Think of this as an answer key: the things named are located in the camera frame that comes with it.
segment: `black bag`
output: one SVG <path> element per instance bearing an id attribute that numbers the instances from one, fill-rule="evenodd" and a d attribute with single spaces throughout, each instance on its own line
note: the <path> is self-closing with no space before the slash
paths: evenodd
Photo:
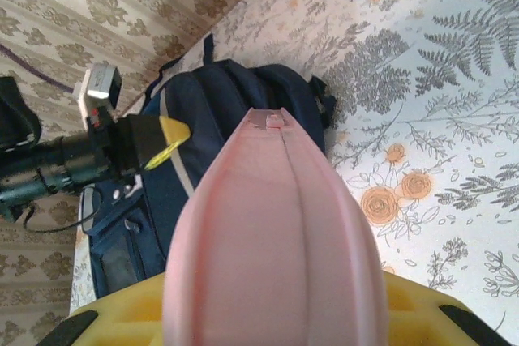
<path id="1" fill-rule="evenodd" d="M 85 215 L 86 208 L 97 210 L 88 230 L 97 297 L 165 270 L 184 204 L 249 108 L 287 109 L 324 152 L 324 128 L 336 100 L 324 95 L 320 79 L 307 82 L 277 64 L 247 69 L 232 60 L 212 62 L 212 49 L 208 36 L 202 67 L 175 75 L 158 88 L 163 72 L 176 63 L 170 62 L 146 92 L 142 113 L 184 122 L 191 137 L 169 161 L 137 177 L 142 187 L 130 196 L 125 194 L 128 188 L 103 182 L 91 199 L 84 199 Z"/>

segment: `navy blue backpack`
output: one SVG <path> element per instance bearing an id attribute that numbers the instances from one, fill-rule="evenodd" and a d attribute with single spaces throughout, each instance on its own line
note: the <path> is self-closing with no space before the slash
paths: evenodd
<path id="1" fill-rule="evenodd" d="M 320 79 L 307 82 L 278 64 L 247 69 L 232 60 L 213 62 L 212 49 L 208 36 L 202 67 L 164 81 L 177 60 L 169 62 L 146 91 L 142 113 L 184 122 L 191 137 L 164 164 L 137 177 L 133 189 L 102 182 L 90 195 L 85 191 L 83 215 L 97 211 L 87 231 L 97 297 L 165 270 L 184 204 L 250 108 L 287 109 L 324 152 L 336 101 L 325 96 Z"/>

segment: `floral wallpaper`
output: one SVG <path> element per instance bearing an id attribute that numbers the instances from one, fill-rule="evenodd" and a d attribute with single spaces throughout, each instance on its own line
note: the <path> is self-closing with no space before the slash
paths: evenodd
<path id="1" fill-rule="evenodd" d="M 161 65 L 186 52 L 237 1 L 0 0 L 0 44 L 70 91 L 38 79 L 3 51 L 0 75 L 15 77 L 42 120 L 44 139 L 70 134 L 82 128 L 71 92 L 86 66 L 118 67 L 123 81 L 118 112 L 123 113 Z M 46 200 L 35 223 L 75 220 L 77 201 Z M 0 222 L 0 239 L 0 345 L 32 345 L 68 315 L 69 300 L 78 296 L 71 293 L 72 272 L 89 265 L 72 271 L 75 233 L 33 236 Z M 81 296 L 93 297 L 92 288 Z"/>
<path id="2" fill-rule="evenodd" d="M 328 158 L 380 266 L 519 344 L 519 0 L 242 0 L 213 32 L 216 58 L 328 83 Z"/>

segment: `pink plastic object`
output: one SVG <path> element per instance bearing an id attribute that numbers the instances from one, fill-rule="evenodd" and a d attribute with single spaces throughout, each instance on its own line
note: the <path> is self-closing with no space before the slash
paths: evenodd
<path id="1" fill-rule="evenodd" d="M 341 178 L 285 110 L 251 110 L 178 221 L 164 344 L 381 346 L 385 298 Z"/>

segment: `beige patterned wallpaper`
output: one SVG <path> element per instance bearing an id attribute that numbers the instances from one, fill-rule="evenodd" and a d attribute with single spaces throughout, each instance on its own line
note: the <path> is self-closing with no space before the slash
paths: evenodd
<path id="1" fill-rule="evenodd" d="M 0 75 L 16 78 L 41 117 L 44 138 L 71 133 L 81 125 L 70 92 L 86 66 L 109 62 L 119 68 L 123 112 L 162 64 L 186 52 L 237 1 L 0 0 L 0 44 L 70 91 L 1 52 Z M 46 199 L 34 220 L 64 224 L 74 215 L 69 199 Z M 73 249 L 74 233 L 35 237 L 0 222 L 1 346 L 34 344 L 67 315 Z"/>

